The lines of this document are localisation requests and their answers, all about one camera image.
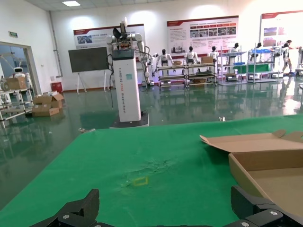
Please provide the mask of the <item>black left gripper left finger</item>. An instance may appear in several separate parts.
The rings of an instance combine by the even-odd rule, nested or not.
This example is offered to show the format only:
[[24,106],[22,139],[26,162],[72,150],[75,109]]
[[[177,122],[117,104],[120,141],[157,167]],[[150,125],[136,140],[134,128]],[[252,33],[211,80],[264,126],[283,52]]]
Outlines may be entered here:
[[99,190],[92,189],[85,198],[66,203],[53,216],[34,227],[100,227],[96,221],[100,206]]

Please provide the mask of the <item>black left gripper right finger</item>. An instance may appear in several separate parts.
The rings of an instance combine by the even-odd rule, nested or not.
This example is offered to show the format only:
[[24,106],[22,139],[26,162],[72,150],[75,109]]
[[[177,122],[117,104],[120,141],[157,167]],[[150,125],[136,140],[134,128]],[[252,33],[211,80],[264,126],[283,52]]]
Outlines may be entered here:
[[284,211],[273,201],[231,187],[231,207],[239,220],[232,227],[301,227],[303,218]]

